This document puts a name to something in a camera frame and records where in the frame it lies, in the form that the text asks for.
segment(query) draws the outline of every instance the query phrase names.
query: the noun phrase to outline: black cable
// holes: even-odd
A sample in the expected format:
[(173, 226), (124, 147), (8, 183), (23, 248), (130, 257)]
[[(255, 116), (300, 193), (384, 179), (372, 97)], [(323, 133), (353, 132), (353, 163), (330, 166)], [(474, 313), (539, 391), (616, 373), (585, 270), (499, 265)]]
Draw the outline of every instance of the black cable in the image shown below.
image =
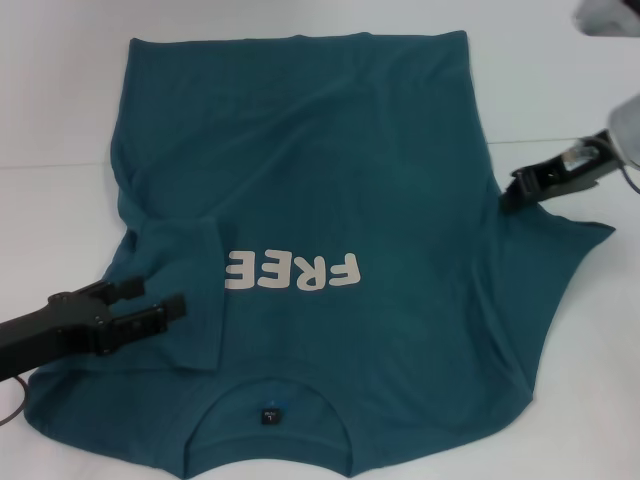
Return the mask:
[(11, 415), (9, 415), (7, 418), (0, 420), (0, 427), (3, 425), (6, 425), (7, 423), (9, 423), (11, 420), (13, 420), (14, 418), (16, 418), (18, 415), (20, 415), (20, 413), (22, 413), (22, 410), (24, 410), (24, 408), (27, 406), (27, 401), (29, 400), (29, 386), (27, 385), (27, 382), (25, 382), (24, 380), (22, 380), (22, 378), (20, 377), (13, 377), (14, 380), (16, 380), (20, 385), (22, 385), (22, 389), (24, 390), (24, 399), (22, 400), (22, 403), (20, 404), (20, 406), (18, 407), (18, 409), (13, 412)]
[(626, 182), (629, 184), (629, 186), (633, 189), (634, 192), (640, 195), (640, 187), (638, 187), (638, 185), (636, 185), (633, 182), (633, 180), (631, 180), (631, 177), (629, 176), (629, 172), (627, 172), (627, 168), (625, 166), (624, 161), (618, 156), (618, 154), (614, 151), (614, 149), (611, 147), (611, 145), (609, 145), (608, 142), (605, 142), (604, 140), (598, 137), (585, 137), (581, 140), (583, 142), (595, 143), (598, 146), (604, 148), (607, 151), (607, 153), (609, 153), (609, 155), (611, 155), (615, 159), (615, 161), (618, 163), (618, 168), (620, 169), (620, 172), (622, 172), (622, 176), (624, 177)]

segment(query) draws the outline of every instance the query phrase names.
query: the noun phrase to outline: clothing tag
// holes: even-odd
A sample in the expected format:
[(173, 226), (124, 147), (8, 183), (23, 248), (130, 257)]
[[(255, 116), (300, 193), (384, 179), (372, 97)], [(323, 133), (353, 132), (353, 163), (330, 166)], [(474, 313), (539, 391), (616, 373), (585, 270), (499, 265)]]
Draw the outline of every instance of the clothing tag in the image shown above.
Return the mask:
[(263, 408), (262, 409), (262, 424), (263, 425), (277, 425), (282, 420), (282, 412), (279, 408)]

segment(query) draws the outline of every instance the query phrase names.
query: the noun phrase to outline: white lettering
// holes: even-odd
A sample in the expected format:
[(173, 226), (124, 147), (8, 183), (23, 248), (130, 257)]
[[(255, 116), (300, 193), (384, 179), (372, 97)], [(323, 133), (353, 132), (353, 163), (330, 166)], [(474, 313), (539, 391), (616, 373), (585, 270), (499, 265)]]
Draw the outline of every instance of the white lettering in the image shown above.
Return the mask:
[(265, 288), (287, 288), (291, 283), (291, 252), (283, 250), (267, 250), (264, 252), (268, 258), (275, 258), (276, 263), (263, 263), (264, 272), (275, 273), (276, 278), (260, 277), (258, 285)]
[(334, 287), (358, 283), (360, 281), (360, 270), (358, 269), (356, 256), (353, 253), (347, 253), (344, 256), (344, 265), (334, 265), (331, 267), (331, 273), (334, 275), (345, 275), (344, 277), (329, 280), (329, 285)]
[[(296, 257), (293, 260), (293, 263), (302, 270), (302, 273), (298, 277), (298, 288), (300, 290), (304, 290), (305, 292), (310, 292), (313, 290), (321, 290), (324, 288), (324, 285), (327, 281), (327, 271), (324, 263), (324, 258), (316, 257), (313, 260), (313, 267), (309, 265), (302, 257)], [(315, 282), (313, 285), (309, 285), (309, 281), (314, 279)]]
[(224, 281), (225, 288), (229, 290), (244, 290), (255, 284), (255, 252), (233, 251), (229, 252), (231, 260), (240, 260), (242, 263), (227, 265), (227, 273), (240, 275), (240, 278), (227, 278)]

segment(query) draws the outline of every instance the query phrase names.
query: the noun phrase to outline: teal t-shirt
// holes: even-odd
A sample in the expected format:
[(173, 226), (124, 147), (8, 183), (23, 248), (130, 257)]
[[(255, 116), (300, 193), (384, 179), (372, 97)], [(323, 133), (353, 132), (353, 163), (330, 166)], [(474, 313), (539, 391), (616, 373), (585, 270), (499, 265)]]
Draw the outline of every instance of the teal t-shirt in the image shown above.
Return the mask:
[(112, 142), (144, 275), (186, 318), (31, 377), (28, 421), (192, 477), (278, 458), (345, 476), (493, 434), (531, 401), (549, 324), (610, 235), (512, 216), (467, 37), (131, 42)]

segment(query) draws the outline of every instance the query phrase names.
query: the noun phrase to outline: white table surface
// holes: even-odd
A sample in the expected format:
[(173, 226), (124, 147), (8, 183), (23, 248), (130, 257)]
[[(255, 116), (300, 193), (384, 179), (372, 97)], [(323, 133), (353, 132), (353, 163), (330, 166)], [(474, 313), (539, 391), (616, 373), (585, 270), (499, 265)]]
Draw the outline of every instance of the white table surface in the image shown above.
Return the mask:
[[(107, 161), (128, 40), (469, 33), (496, 177), (594, 133), (640, 89), (640, 40), (593, 39), (573, 0), (3, 0), (0, 2), (0, 320), (86, 285), (123, 233)], [(545, 206), (618, 231), (583, 263), (552, 325), (535, 400), (502, 432), (363, 480), (640, 478), (640, 197), (619, 174)], [(21, 401), (0, 384), (0, 417)], [(0, 428), (0, 478), (169, 479), (53, 442), (22, 417)], [(255, 460), (198, 477), (333, 479)]]

